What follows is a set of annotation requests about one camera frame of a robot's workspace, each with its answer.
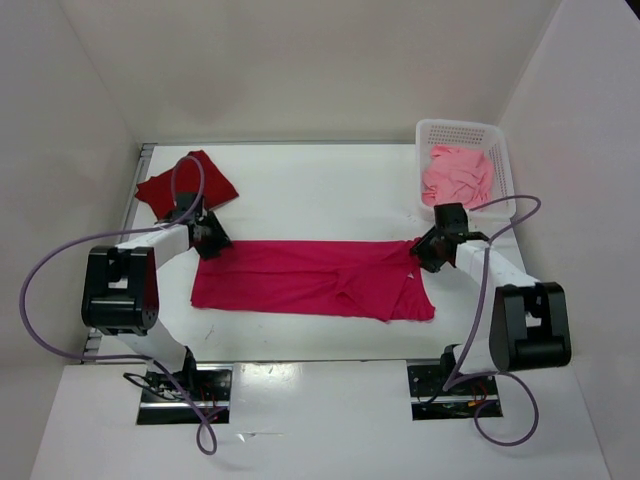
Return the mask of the magenta t shirt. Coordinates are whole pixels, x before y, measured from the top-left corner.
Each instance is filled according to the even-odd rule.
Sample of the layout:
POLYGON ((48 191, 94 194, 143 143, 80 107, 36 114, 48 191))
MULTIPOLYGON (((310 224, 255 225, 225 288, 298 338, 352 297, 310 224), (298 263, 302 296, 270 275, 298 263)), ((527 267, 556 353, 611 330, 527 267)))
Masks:
POLYGON ((200 261, 198 309, 429 322, 436 308, 409 241, 243 240, 200 261))

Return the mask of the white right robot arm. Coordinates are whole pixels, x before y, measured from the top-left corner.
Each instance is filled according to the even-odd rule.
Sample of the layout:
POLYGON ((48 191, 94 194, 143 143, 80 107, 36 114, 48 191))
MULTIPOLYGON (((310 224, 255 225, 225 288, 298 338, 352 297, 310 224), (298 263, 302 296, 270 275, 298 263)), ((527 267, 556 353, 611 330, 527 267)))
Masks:
POLYGON ((439 368, 445 391, 460 393, 474 378, 564 367, 572 359, 565 291, 556 282, 527 274, 494 244, 504 233, 537 213, 541 203, 488 236, 469 227, 460 203, 434 207, 434 225, 412 246, 420 267, 437 273, 450 265, 479 285, 467 340, 450 346, 439 368))

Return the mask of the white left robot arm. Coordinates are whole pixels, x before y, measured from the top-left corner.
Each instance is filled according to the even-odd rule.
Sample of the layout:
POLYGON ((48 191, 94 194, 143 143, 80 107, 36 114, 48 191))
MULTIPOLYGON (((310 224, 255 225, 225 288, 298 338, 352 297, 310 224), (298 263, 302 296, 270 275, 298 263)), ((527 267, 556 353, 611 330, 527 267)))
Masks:
POLYGON ((220 256, 232 242, 216 215, 196 193, 179 193, 174 210, 159 229, 116 246, 90 250, 81 316, 85 325, 115 336, 135 354, 159 367, 164 387, 180 400, 194 396, 204 374, 191 350, 179 343, 159 319, 157 271, 191 249, 202 260, 220 256))

